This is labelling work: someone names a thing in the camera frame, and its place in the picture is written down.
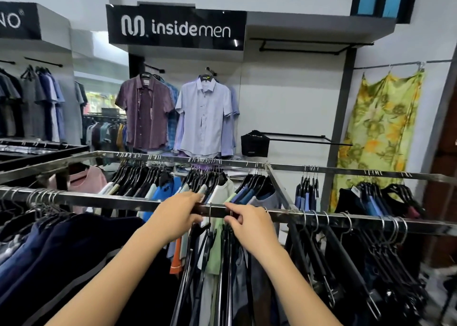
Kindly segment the person's left hand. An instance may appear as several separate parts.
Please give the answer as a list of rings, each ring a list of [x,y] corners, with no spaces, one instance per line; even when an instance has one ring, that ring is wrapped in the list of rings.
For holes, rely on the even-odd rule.
[[[145,223],[146,231],[160,246],[181,237],[192,226],[180,226],[179,193],[163,201]]]

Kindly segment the row of colourful hung shirts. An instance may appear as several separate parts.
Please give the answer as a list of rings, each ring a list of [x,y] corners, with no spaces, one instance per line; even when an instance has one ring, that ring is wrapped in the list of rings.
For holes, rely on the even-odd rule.
[[[192,164],[185,176],[174,173],[180,162],[161,162],[161,155],[152,155],[151,160],[133,159],[137,153],[117,153],[123,160],[110,182],[99,192],[102,195],[128,196],[164,201],[178,192],[193,191],[203,194],[204,203],[252,204],[267,209],[281,208],[279,194],[269,176],[247,174],[238,188],[229,177],[233,166],[222,165],[215,160],[206,164]]]

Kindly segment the row of mixed hung garments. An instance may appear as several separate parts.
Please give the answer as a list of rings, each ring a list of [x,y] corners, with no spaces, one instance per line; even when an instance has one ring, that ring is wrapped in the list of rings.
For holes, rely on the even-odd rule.
[[[197,269],[199,258],[202,257],[201,273],[196,282],[193,300],[188,302],[191,306],[189,326],[198,326],[199,313],[202,309],[202,296],[210,250],[214,245],[217,231],[210,229],[211,223],[204,226],[193,225],[187,240],[186,264],[181,277],[180,288],[174,306],[173,316],[169,326],[179,326],[183,305],[187,304],[191,292],[192,282]],[[221,235],[221,261],[219,277],[217,278],[217,293],[213,296],[215,301],[214,326],[232,326],[232,268],[234,234],[230,229],[222,230]]]

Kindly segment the black folded garment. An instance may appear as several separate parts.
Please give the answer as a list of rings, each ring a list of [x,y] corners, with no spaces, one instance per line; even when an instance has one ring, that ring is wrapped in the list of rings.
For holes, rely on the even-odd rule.
[[[270,141],[264,133],[253,130],[241,136],[241,153],[246,157],[267,158]]]

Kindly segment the blue plaid shirt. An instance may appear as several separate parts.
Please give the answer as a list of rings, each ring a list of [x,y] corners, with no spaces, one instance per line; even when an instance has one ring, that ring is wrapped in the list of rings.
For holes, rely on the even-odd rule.
[[[170,84],[164,80],[162,80],[161,82],[168,87],[172,101],[173,101],[173,105],[176,105],[176,102],[179,97],[178,89],[175,86],[173,86],[172,84]],[[179,113],[176,112],[175,109],[172,110],[170,113],[168,113],[167,146],[166,146],[166,150],[168,150],[168,151],[172,151],[174,149],[178,120],[179,120]]]

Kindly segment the chrome clothes rack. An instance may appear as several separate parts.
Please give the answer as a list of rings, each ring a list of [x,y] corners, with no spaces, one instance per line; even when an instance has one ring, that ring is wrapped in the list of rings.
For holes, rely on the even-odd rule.
[[[178,163],[197,163],[199,165],[220,165],[224,167],[242,167],[242,168],[259,168],[264,169],[270,177],[276,193],[279,196],[280,204],[284,209],[269,209],[268,212],[274,222],[285,223],[287,217],[302,218],[306,217],[307,224],[313,225],[328,225],[337,228],[357,229],[357,230],[375,230],[388,232],[403,232],[408,234],[420,234],[430,236],[449,236],[457,237],[457,223],[439,220],[424,220],[424,219],[395,219],[393,216],[368,216],[355,214],[330,214],[326,215],[323,211],[320,213],[301,212],[294,206],[292,199],[286,193],[285,188],[279,182],[276,176],[276,171],[291,171],[291,172],[310,172],[312,174],[340,174],[353,176],[374,176],[381,178],[402,178],[415,179],[421,181],[437,181],[447,183],[452,186],[457,186],[457,179],[441,174],[425,174],[425,173],[408,173],[408,172],[387,172],[377,170],[361,170],[361,169],[344,169],[336,167],[321,167],[321,166],[303,166],[303,165],[288,165],[288,164],[270,164],[267,162],[253,162],[243,160],[209,160],[196,158],[183,158],[162,155],[145,155],[145,154],[129,154],[118,152],[97,151],[93,153],[83,153],[77,156],[72,156],[60,160],[40,163],[34,166],[23,167],[11,171],[0,172],[0,197],[4,200],[21,201],[32,200],[37,196],[46,196],[43,202],[45,204],[65,205],[65,206],[82,206],[94,208],[110,208],[110,209],[125,209],[131,211],[152,212],[159,205],[159,201],[150,201],[143,198],[135,198],[129,196],[110,196],[99,195],[73,191],[53,191],[44,189],[42,191],[19,187],[13,188],[5,186],[6,183],[15,181],[21,178],[44,175],[45,173],[53,173],[63,171],[72,163],[82,162],[94,155],[101,155],[106,158],[114,158],[120,160],[138,160],[146,162],[178,162]]]

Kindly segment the purple short-sleeve shirt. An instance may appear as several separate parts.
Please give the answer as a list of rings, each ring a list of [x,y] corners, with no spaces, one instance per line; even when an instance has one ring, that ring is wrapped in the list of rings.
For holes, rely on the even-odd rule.
[[[121,84],[115,105],[127,117],[127,144],[137,150],[164,150],[169,115],[174,110],[170,88],[154,76],[137,75]]]

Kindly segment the row of black hung tops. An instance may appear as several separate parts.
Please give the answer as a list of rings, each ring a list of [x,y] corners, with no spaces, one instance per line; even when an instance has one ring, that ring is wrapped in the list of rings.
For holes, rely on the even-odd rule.
[[[330,213],[424,219],[426,210],[415,199],[403,178],[379,175],[337,175],[334,178]]]

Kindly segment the black display rack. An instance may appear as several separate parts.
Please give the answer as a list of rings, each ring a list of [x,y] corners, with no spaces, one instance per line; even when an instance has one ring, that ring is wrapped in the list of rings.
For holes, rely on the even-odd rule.
[[[86,145],[0,137],[0,172],[55,161],[89,150]]]

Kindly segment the yellow floral dress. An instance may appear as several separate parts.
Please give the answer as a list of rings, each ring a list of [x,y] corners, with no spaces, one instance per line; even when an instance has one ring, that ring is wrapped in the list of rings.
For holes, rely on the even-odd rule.
[[[362,75],[337,168],[405,172],[422,95],[425,70],[409,77],[388,72],[369,82]]]

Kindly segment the wide black store sign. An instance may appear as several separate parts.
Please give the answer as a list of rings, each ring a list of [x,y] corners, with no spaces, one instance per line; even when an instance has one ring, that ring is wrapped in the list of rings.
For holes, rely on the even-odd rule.
[[[246,11],[106,4],[108,40],[122,46],[243,51]]]

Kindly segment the small black store sign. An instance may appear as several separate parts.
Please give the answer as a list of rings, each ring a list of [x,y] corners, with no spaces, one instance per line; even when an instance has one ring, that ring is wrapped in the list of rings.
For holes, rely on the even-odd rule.
[[[37,3],[0,1],[0,39],[41,40]]]

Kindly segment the thin black wall rail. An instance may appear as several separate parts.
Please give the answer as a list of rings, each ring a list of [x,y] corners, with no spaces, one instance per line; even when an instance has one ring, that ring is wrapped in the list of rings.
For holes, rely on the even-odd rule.
[[[271,141],[277,142],[291,142],[291,143],[304,143],[304,144],[321,144],[321,145],[335,145],[335,146],[353,146],[353,144],[336,142],[325,135],[302,135],[302,134],[289,134],[289,133],[274,133],[274,132],[260,132],[268,137]]]

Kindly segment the long black wall rail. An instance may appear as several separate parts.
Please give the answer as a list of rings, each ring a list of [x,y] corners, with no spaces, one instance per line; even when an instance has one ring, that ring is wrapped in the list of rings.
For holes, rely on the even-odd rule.
[[[261,37],[251,37],[249,40],[260,42],[259,52],[300,53],[331,56],[339,56],[350,50],[374,45],[374,42],[293,40]]]

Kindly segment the row of grey wall shirts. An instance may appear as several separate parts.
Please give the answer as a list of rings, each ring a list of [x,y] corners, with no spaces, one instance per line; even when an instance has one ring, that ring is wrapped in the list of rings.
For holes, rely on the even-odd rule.
[[[18,76],[0,68],[0,138],[66,143],[64,103],[48,68],[28,65]]]

